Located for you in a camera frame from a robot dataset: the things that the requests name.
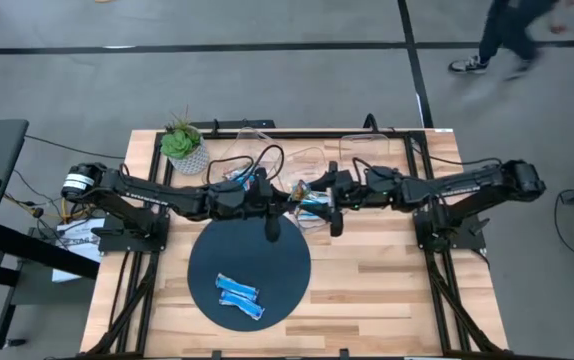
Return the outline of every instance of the butcher block tabletop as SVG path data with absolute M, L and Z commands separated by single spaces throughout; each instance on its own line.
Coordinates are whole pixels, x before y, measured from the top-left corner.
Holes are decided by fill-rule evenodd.
M 271 136 L 272 131 L 286 130 L 261 131 Z M 125 160 L 132 176 L 147 178 L 156 133 L 132 132 Z M 432 156 L 460 161 L 453 132 L 427 130 L 426 135 Z M 304 153 L 322 152 L 325 161 L 340 161 L 339 139 L 274 141 L 286 155 L 314 148 L 315 151 Z M 370 154 L 370 162 L 397 167 L 408 174 L 403 141 L 386 141 L 388 154 L 383 154 L 383 144 L 379 143 L 378 150 Z M 234 140 L 206 140 L 211 159 L 221 158 L 233 143 Z M 163 181 L 166 162 L 163 156 L 158 183 Z M 422 176 L 420 156 L 416 163 Z M 432 161 L 432 166 L 436 177 L 462 171 L 461 166 L 438 161 Z M 177 187 L 202 185 L 203 178 L 174 171 L 171 183 Z M 352 356 L 441 355 L 424 254 L 416 245 L 411 214 L 364 209 L 345 215 L 340 237 L 330 237 L 328 228 L 306 234 L 312 259 L 311 278 L 300 304 L 283 321 L 256 332 L 224 329 L 203 315 L 192 300 L 187 286 L 189 255 L 207 223 L 193 223 L 171 213 L 167 248 L 161 253 L 158 266 L 146 357 L 211 356 L 213 350 L 221 350 L 224 357 L 338 356 L 343 348 L 349 349 Z M 102 258 L 81 351 L 93 347 L 107 331 L 123 256 L 124 253 L 110 253 Z M 487 265 L 469 250 L 453 250 L 452 257 L 465 309 L 492 342 L 506 348 Z M 116 313 L 123 306 L 132 259 L 130 256 L 123 275 Z M 147 263 L 144 256 L 141 275 Z M 452 347 L 458 349 L 453 313 L 446 302 L 445 310 Z M 141 305 L 132 316 L 127 351 L 135 348 L 140 311 Z

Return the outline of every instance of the sneaker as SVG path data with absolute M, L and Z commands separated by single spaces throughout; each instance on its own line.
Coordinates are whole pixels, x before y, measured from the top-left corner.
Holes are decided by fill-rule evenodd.
M 480 62 L 480 56 L 474 55 L 466 60 L 456 60 L 449 64 L 449 71 L 454 74 L 484 74 L 487 72 L 487 64 Z
M 514 70 L 509 75 L 507 75 L 507 77 L 505 77 L 505 80 L 506 81 L 516 80 L 516 79 L 519 79 L 519 78 L 527 75 L 529 70 L 534 68 L 534 64 L 536 63 L 536 60 L 538 60 L 538 58 L 535 58 L 533 60 L 522 60 L 521 59 L 518 66 L 516 66 L 514 68 Z

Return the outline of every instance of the person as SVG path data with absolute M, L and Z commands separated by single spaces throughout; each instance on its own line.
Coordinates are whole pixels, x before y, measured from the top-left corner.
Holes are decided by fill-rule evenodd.
M 527 27 L 553 10 L 557 2 L 558 0 L 493 0 L 478 54 L 469 59 L 452 62 L 449 64 L 449 71 L 456 74 L 484 74 L 489 61 L 496 55 L 500 45 L 503 45 L 520 58 L 518 66 L 507 79 L 525 75 L 540 56 Z

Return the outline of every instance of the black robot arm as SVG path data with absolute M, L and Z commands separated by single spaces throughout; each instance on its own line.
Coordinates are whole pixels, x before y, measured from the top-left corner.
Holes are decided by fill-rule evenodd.
M 143 238 L 155 230 L 160 215 L 134 207 L 122 197 L 166 206 L 191 221 L 264 217 L 267 238 L 275 241 L 280 232 L 277 218 L 296 209 L 299 202 L 274 188 L 267 180 L 265 169 L 254 169 L 254 179 L 248 191 L 236 181 L 174 188 L 132 177 L 99 163 L 86 163 L 70 169 L 62 196 L 74 203 L 94 204 L 123 221 L 132 235 Z M 545 190 L 534 166 L 523 161 L 489 165 L 433 180 L 369 165 L 365 179 L 366 183 L 361 184 L 348 170 L 339 171 L 338 165 L 331 162 L 325 175 L 310 183 L 312 190 L 330 193 L 330 204 L 302 205 L 302 208 L 330 222 L 331 235 L 340 236 L 342 209 L 390 207 L 411 212 L 429 205 L 433 231 L 442 235 L 441 231 L 459 226 L 469 216 L 508 200 L 533 201 Z M 444 201 L 446 196 L 465 193 L 471 195 L 455 204 L 447 205 Z

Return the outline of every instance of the round black plate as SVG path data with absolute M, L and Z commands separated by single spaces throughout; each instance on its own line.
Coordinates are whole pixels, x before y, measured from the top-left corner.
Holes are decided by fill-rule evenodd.
M 189 258 L 187 281 L 198 308 L 216 324 L 236 331 L 268 328 L 289 315 L 307 290 L 311 257 L 298 228 L 281 216 L 280 238 L 265 238 L 265 221 L 212 221 L 200 234 Z M 265 308 L 254 320 L 235 306 L 218 303 L 216 276 L 259 290 L 256 303 Z

